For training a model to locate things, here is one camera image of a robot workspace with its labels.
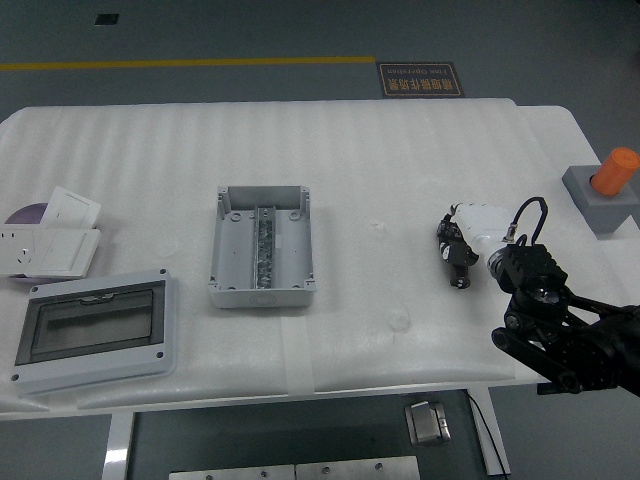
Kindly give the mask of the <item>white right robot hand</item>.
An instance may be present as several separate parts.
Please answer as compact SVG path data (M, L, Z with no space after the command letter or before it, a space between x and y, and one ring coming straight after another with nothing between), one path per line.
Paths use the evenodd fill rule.
M469 269L478 262L497 279L506 246L513 242L508 236L510 226L511 217L504 208L475 203L452 205L436 230L440 256L451 267L450 285L468 288Z

